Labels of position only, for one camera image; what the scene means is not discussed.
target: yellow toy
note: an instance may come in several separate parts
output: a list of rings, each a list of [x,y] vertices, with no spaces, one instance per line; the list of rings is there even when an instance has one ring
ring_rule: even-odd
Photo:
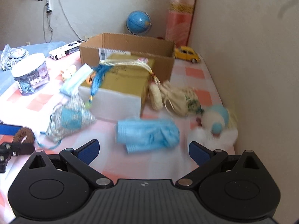
[[[68,68],[61,70],[62,80],[65,82],[67,79],[71,78],[76,71],[77,69],[75,65],[70,65]]]
[[[200,62],[200,58],[198,54],[192,48],[187,46],[181,46],[179,48],[175,48],[174,56],[177,59],[191,61],[193,64]]]

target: wrapping paper roll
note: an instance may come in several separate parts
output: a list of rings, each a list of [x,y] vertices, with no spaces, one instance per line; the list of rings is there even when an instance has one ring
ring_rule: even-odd
[[[195,0],[170,0],[165,38],[177,47],[188,43],[194,3]]]

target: yellow toy car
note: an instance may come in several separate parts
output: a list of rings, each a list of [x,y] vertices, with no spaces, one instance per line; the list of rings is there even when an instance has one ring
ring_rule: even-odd
[[[198,54],[192,48],[187,46],[175,48],[174,57],[177,59],[191,61],[193,64],[200,62]]]

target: white wall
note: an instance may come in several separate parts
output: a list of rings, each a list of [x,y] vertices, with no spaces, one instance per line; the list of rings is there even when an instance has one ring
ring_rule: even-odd
[[[59,3],[51,0],[53,41],[72,42],[77,39],[69,28]],[[61,0],[71,25],[81,38],[102,32],[123,33],[128,14],[146,11],[152,19],[149,36],[165,36],[170,0]],[[0,50],[4,45],[22,46],[44,43],[42,12],[45,2],[35,0],[0,0]]]
[[[281,190],[275,218],[299,219],[299,0],[197,0],[190,46]]]

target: blue strap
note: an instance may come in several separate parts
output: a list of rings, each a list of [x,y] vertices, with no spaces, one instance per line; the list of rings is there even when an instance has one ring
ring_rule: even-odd
[[[46,134],[46,132],[42,132],[42,131],[40,131],[39,133],[41,135],[45,135]],[[39,147],[41,147],[43,149],[47,149],[47,150],[53,150],[53,149],[57,148],[60,145],[60,143],[61,143],[61,140],[60,140],[59,142],[56,143],[55,146],[47,147],[44,144],[39,143],[39,141],[36,138],[35,138],[35,141],[36,141],[36,143],[38,144]]]

